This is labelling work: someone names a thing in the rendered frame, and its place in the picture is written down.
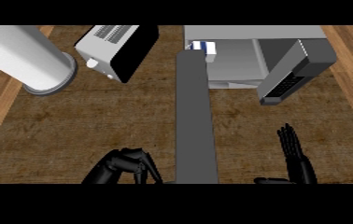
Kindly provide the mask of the white cylindrical canister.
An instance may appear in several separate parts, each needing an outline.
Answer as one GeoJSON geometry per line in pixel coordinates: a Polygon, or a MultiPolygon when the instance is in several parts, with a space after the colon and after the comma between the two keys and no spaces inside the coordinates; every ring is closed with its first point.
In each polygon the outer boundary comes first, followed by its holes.
{"type": "Polygon", "coordinates": [[[27,93],[58,93],[72,83],[76,69],[72,55],[33,25],[0,25],[0,70],[22,82],[27,93]]]}

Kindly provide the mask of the white toaster oven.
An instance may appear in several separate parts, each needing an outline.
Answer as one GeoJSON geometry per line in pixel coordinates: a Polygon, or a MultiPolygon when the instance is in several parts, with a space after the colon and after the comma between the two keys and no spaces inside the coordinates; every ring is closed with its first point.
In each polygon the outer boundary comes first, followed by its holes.
{"type": "Polygon", "coordinates": [[[85,66],[109,79],[126,83],[157,40],[157,26],[95,25],[73,48],[85,66]]]}

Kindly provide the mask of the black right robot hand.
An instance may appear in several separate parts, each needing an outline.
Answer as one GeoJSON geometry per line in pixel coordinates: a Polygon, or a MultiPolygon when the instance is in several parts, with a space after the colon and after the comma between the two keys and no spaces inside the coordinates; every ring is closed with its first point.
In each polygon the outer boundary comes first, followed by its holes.
{"type": "Polygon", "coordinates": [[[287,178],[256,177],[255,184],[315,184],[317,177],[308,158],[301,151],[301,142],[289,124],[277,129],[280,148],[286,163],[287,178]]]}

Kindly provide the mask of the white and blue milk carton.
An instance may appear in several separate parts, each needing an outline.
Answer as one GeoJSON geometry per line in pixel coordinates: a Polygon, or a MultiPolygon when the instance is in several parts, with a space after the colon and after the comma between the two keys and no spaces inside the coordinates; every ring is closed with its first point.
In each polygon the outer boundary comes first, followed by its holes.
{"type": "Polygon", "coordinates": [[[206,63],[211,63],[214,61],[216,57],[216,46],[214,42],[193,41],[190,43],[190,49],[197,49],[203,51],[206,63]]]}

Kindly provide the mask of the grey microwave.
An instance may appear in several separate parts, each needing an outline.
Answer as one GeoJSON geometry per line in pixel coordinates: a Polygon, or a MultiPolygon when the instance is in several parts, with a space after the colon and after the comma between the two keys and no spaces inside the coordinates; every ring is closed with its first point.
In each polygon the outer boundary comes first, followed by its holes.
{"type": "Polygon", "coordinates": [[[208,87],[253,89],[261,105],[277,105],[336,62],[317,25],[185,25],[185,49],[193,41],[216,46],[208,87]]]}

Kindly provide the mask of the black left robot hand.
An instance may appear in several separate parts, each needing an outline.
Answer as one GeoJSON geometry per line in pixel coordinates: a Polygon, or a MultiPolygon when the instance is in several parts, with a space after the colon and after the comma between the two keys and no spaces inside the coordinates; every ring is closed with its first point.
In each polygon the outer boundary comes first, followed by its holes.
{"type": "Polygon", "coordinates": [[[89,170],[82,184],[116,184],[122,173],[134,175],[134,182],[144,184],[147,175],[156,184],[162,178],[154,167],[151,156],[141,148],[113,149],[89,170]]]}

